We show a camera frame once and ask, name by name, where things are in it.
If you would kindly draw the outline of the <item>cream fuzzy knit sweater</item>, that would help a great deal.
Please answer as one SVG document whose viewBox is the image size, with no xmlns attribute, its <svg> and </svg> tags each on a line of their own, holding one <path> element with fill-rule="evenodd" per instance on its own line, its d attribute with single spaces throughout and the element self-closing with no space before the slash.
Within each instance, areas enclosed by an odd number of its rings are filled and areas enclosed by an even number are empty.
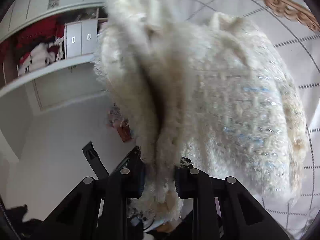
<svg viewBox="0 0 320 240">
<path fill-rule="evenodd" d="M 174 0 L 106 0 L 94 70 L 146 165 L 130 208 L 178 219 L 183 157 L 248 191 L 296 202 L 307 150 L 302 102 L 284 61 L 251 21 L 216 12 L 178 18 Z"/>
</svg>

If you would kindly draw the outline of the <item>white grid-pattern bed sheet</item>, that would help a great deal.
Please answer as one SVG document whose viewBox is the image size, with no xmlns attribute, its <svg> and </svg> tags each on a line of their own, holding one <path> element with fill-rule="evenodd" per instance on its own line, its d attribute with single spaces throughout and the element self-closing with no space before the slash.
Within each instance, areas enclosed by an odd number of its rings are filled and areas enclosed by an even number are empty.
<svg viewBox="0 0 320 240">
<path fill-rule="evenodd" d="M 308 9 L 303 0 L 292 0 Z M 262 0 L 174 0 L 178 18 L 206 24 L 216 12 L 245 18 L 270 40 L 284 61 L 303 105 L 307 150 L 301 192 L 283 201 L 253 194 L 290 239 L 304 239 L 319 228 L 319 31 L 276 16 Z"/>
</svg>

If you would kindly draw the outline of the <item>grey cabinet with drawers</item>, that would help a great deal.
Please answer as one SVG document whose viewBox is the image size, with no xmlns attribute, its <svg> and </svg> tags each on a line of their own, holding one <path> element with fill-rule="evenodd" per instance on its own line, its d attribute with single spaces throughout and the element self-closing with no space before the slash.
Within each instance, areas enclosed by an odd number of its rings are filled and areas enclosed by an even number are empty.
<svg viewBox="0 0 320 240">
<path fill-rule="evenodd" d="M 1 22 L 1 112 L 104 92 L 91 69 L 104 0 L 14 0 Z"/>
</svg>

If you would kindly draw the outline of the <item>carved wooden headboard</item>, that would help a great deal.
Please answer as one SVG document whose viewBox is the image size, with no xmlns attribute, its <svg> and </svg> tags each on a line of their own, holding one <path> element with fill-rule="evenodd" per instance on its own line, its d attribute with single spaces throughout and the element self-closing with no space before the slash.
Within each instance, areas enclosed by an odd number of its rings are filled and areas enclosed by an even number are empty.
<svg viewBox="0 0 320 240">
<path fill-rule="evenodd" d="M 292 0 L 262 0 L 278 17 L 285 17 L 307 26 L 311 31 L 319 31 L 319 23 L 313 13 L 306 7 Z"/>
</svg>

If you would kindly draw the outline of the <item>red and white clothes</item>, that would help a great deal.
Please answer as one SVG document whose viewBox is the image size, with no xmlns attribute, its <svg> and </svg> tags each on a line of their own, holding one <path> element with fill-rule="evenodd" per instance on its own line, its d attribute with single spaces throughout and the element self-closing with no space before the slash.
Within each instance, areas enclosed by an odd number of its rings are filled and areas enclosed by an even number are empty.
<svg viewBox="0 0 320 240">
<path fill-rule="evenodd" d="M 65 58 L 65 25 L 50 16 L 17 32 L 1 43 L 1 67 L 5 74 L 23 76 Z"/>
</svg>

